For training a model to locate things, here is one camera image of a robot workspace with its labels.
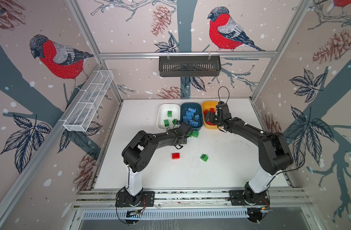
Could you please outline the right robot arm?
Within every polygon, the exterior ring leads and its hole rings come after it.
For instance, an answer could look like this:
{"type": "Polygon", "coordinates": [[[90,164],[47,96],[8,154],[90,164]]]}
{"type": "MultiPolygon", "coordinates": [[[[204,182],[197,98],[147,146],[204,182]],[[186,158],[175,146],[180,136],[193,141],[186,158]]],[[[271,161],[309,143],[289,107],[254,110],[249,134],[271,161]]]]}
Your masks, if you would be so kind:
{"type": "Polygon", "coordinates": [[[215,113],[205,112],[204,118],[220,131],[239,135],[259,149],[259,168],[244,186],[246,203],[257,203],[266,194],[276,175],[293,164],[293,155],[282,133],[263,131],[238,117],[232,117],[228,105],[223,101],[217,103],[215,113]]]}

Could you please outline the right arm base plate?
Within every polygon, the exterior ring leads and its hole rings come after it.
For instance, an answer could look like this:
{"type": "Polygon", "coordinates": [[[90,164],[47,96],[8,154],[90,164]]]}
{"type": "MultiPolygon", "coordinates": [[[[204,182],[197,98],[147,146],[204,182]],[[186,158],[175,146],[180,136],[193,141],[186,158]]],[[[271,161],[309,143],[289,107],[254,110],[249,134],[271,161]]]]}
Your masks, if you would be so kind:
{"type": "Polygon", "coordinates": [[[249,186],[243,190],[230,190],[228,200],[232,206],[269,206],[268,190],[255,193],[249,186]]]}

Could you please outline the red lego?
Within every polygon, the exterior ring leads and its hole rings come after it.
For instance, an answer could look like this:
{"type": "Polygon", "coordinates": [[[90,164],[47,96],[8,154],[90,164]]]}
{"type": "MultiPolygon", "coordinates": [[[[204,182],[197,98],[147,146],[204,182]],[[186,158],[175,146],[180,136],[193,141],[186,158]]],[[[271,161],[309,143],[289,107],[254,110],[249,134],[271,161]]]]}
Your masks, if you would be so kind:
{"type": "Polygon", "coordinates": [[[172,159],[173,160],[180,159],[180,153],[172,153],[172,159]]]}

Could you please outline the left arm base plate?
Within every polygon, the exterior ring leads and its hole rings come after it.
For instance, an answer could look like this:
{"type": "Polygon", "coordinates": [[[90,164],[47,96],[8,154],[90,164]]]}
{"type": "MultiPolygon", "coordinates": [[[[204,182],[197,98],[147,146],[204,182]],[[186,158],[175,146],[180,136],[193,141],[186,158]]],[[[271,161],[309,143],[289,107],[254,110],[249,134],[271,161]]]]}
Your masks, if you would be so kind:
{"type": "Polygon", "coordinates": [[[126,189],[121,189],[116,195],[116,208],[153,207],[155,200],[154,191],[141,190],[132,196],[126,189]]]}

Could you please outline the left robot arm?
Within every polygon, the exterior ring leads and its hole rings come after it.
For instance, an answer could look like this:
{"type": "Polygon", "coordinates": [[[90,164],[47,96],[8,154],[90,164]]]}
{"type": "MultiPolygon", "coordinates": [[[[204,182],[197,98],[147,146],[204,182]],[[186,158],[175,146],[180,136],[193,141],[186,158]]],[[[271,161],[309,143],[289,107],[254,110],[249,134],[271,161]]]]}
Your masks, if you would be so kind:
{"type": "Polygon", "coordinates": [[[127,197],[132,200],[141,198],[143,192],[142,171],[147,167],[157,149],[167,146],[181,149],[192,133],[193,128],[186,123],[158,134],[147,133],[144,130],[139,131],[122,151],[124,164],[129,173],[125,190],[127,197]]]}

